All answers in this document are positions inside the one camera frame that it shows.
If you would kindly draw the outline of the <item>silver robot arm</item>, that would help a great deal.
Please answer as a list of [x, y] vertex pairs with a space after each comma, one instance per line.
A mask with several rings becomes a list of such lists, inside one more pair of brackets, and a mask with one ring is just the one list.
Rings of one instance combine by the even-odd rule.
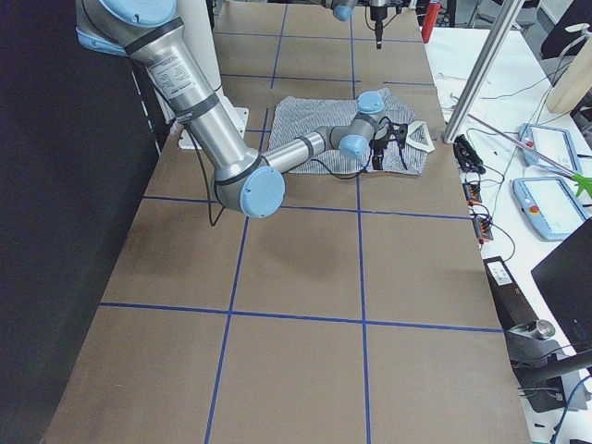
[[249, 217], [281, 206], [284, 172], [327, 150], [361, 158], [389, 119], [379, 92], [364, 92], [346, 126], [320, 127], [266, 154], [250, 148], [221, 90], [210, 15], [204, 1], [79, 1], [80, 44], [144, 66], [214, 167], [211, 189], [221, 205]]
[[376, 49], [380, 50], [384, 29], [402, 12], [405, 2], [401, 0], [318, 0], [313, 1], [313, 4], [329, 9], [333, 17], [339, 21], [351, 19], [354, 8], [362, 5], [365, 25], [374, 33]]

